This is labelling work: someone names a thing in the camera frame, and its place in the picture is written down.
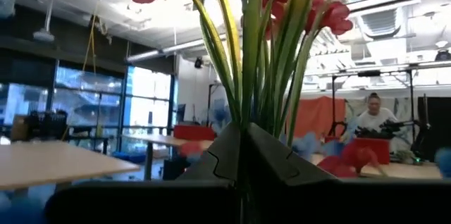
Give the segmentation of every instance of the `table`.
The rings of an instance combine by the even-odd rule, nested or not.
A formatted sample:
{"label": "table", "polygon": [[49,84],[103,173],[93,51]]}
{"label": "table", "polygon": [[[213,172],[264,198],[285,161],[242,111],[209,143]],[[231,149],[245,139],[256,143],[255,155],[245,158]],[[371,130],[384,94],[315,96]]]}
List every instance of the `table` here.
{"label": "table", "polygon": [[[324,157],[320,154],[314,154],[311,158],[313,164],[318,164]],[[408,178],[408,179],[442,179],[440,171],[433,163],[425,163],[422,166],[391,163],[381,165],[381,168],[390,178]],[[362,175],[374,177],[381,176],[379,171],[371,166],[362,168]]]}
{"label": "table", "polygon": [[[152,174],[153,143],[162,144],[168,147],[178,147],[186,142],[189,142],[184,139],[177,139],[173,136],[164,135],[123,135],[123,137],[126,137],[128,139],[144,140],[147,142],[147,157],[144,174],[144,178],[146,180],[150,179],[150,176]],[[211,143],[213,142],[208,140],[200,142],[203,149],[208,149]],[[320,154],[314,154],[312,156],[311,162],[316,165],[321,160],[323,160],[323,158],[324,157]],[[391,163],[389,165],[382,165],[382,168],[391,178],[442,179],[440,171],[432,163],[425,163],[422,166]],[[370,177],[381,176],[378,170],[372,168],[371,166],[365,166],[362,169],[362,175]]]}
{"label": "table", "polygon": [[[143,140],[147,142],[146,162],[144,164],[144,179],[152,178],[152,161],[154,158],[154,144],[162,144],[167,147],[179,147],[184,143],[190,142],[186,139],[177,139],[173,136],[165,135],[122,135],[122,137],[133,140]],[[202,149],[208,149],[213,143],[211,140],[199,141]]]}
{"label": "table", "polygon": [[18,142],[0,146],[0,190],[137,171],[140,167],[65,142]]}

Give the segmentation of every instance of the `black stand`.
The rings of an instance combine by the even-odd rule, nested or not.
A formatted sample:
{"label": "black stand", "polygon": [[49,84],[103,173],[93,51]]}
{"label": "black stand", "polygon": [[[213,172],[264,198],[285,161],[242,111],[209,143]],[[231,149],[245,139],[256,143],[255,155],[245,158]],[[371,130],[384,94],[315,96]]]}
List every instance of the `black stand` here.
{"label": "black stand", "polygon": [[335,129],[338,125],[343,125],[345,129],[343,130],[342,135],[346,132],[347,123],[345,121],[337,122],[335,120],[335,80],[337,80],[337,76],[332,76],[332,126],[330,127],[328,136],[336,136]]}

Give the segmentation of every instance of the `glass window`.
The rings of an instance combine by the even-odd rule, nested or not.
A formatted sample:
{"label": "glass window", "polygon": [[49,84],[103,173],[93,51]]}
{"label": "glass window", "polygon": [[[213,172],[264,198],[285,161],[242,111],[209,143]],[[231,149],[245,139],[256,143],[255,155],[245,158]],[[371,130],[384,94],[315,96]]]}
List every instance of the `glass window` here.
{"label": "glass window", "polygon": [[69,125],[97,124],[100,94],[71,89],[55,89],[51,108],[68,113]]}
{"label": "glass window", "polygon": [[122,90],[122,80],[119,78],[71,68],[58,67],[55,81],[57,87],[113,93]]}
{"label": "glass window", "polygon": [[12,125],[14,115],[45,111],[48,90],[19,84],[0,84],[0,124]]}
{"label": "glass window", "polygon": [[124,126],[161,126],[168,124],[169,101],[126,97]]}
{"label": "glass window", "polygon": [[[166,135],[166,129],[158,128],[123,128],[123,135]],[[144,153],[147,149],[147,142],[144,140],[122,138],[122,151],[128,153]],[[154,150],[166,149],[166,146],[154,144]]]}
{"label": "glass window", "polygon": [[55,89],[52,109],[68,113],[69,125],[119,125],[120,97],[71,89]]}
{"label": "glass window", "polygon": [[107,126],[119,126],[121,97],[110,94],[101,94],[100,97],[99,123]]}
{"label": "glass window", "polygon": [[171,76],[130,66],[127,75],[126,94],[136,97],[169,99]]}

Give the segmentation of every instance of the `person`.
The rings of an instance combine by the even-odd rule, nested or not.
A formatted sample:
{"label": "person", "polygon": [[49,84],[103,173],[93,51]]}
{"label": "person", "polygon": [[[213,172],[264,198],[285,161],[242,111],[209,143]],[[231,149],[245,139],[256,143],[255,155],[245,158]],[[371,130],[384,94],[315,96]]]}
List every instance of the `person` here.
{"label": "person", "polygon": [[[397,122],[397,118],[391,110],[381,107],[381,98],[377,93],[371,93],[367,100],[367,110],[357,118],[357,126],[380,132],[380,126],[387,120]],[[348,133],[345,133],[340,141],[346,141],[348,137]]]}

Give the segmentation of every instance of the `floor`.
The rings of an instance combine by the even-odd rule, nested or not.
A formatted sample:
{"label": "floor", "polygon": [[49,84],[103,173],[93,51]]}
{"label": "floor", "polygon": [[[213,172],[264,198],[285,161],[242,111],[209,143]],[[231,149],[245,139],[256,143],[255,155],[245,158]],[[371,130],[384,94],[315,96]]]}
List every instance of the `floor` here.
{"label": "floor", "polygon": [[[163,159],[153,160],[152,165],[152,179],[160,180],[161,176],[159,174],[160,168],[163,167]],[[140,171],[122,173],[117,175],[112,175],[110,177],[95,178],[92,180],[104,180],[104,181],[129,181],[129,180],[143,180],[144,179],[144,166],[141,166]],[[85,182],[87,180],[74,181],[73,183]],[[33,199],[39,199],[43,204],[47,202],[47,199],[52,196],[55,190],[55,185],[40,185],[30,187],[28,190],[28,196]]]}

